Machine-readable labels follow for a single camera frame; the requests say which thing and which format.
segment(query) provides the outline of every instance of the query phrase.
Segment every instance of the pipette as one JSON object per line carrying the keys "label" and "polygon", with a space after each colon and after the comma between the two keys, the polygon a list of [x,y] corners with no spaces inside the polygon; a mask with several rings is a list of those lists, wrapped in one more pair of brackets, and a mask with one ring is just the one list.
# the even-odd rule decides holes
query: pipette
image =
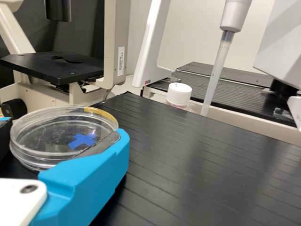
{"label": "pipette", "polygon": [[201,115],[207,116],[234,33],[240,32],[252,0],[226,0],[220,28],[224,31],[207,87]]}

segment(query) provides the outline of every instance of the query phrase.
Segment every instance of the clear plastic petri dish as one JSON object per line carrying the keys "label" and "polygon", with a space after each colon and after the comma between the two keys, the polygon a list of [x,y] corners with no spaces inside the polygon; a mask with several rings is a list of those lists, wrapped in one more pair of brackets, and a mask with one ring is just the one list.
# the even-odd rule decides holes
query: clear plastic petri dish
{"label": "clear plastic petri dish", "polygon": [[83,106],[44,108],[14,123],[9,146],[24,166],[42,171],[61,161],[101,153],[108,144],[119,139],[117,129],[114,116],[100,109]]}

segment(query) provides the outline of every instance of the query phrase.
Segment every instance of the blue cross marker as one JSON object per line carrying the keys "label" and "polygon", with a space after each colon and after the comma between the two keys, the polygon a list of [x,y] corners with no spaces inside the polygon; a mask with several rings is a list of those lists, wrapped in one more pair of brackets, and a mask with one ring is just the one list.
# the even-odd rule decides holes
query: blue cross marker
{"label": "blue cross marker", "polygon": [[71,149],[75,149],[77,148],[78,146],[81,146],[81,145],[87,145],[87,146],[91,146],[93,144],[96,143],[96,141],[94,140],[94,138],[96,137],[95,134],[87,134],[87,135],[83,135],[83,134],[76,134],[74,136],[75,140],[70,142],[68,144],[68,146],[71,148]]}

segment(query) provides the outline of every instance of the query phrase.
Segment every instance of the black conveyor belt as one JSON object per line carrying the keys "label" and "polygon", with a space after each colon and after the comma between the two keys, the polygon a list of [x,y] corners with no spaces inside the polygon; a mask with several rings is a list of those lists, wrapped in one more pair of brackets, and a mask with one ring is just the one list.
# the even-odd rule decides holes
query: black conveyor belt
{"label": "black conveyor belt", "polygon": [[[198,67],[191,67],[190,64],[181,67],[180,69],[186,71],[173,72],[173,77],[181,79],[182,83],[185,83],[192,87],[191,99],[203,103],[207,87],[209,84],[210,76],[202,76],[205,73],[199,74],[200,71],[208,71],[208,65],[199,64]],[[244,72],[240,70],[227,69],[224,70],[225,79],[241,78],[248,76],[256,76],[255,73]],[[264,78],[264,84],[268,83],[268,79]],[[168,83],[158,81],[148,85],[151,88],[159,89],[162,91],[168,90]],[[231,111],[245,113],[248,115],[256,116],[259,118],[279,122],[288,126],[296,127],[293,121],[285,121],[273,116],[273,112],[276,107],[289,110],[285,100],[279,100],[275,95],[262,94],[261,91],[264,87],[254,86],[249,84],[243,84],[238,82],[232,82],[227,80],[219,80],[212,105]]]}
{"label": "black conveyor belt", "polygon": [[[131,93],[97,107],[117,118],[131,150],[125,181],[92,225],[301,223],[300,147]],[[11,161],[0,177],[35,178]]]}

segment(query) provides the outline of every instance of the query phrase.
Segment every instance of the label sticker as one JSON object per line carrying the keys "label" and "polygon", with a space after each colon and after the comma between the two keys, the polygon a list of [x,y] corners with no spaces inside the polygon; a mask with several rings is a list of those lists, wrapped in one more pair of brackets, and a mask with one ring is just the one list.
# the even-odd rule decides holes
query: label sticker
{"label": "label sticker", "polygon": [[118,73],[117,76],[124,75],[124,54],[125,54],[125,47],[121,46],[118,48]]}

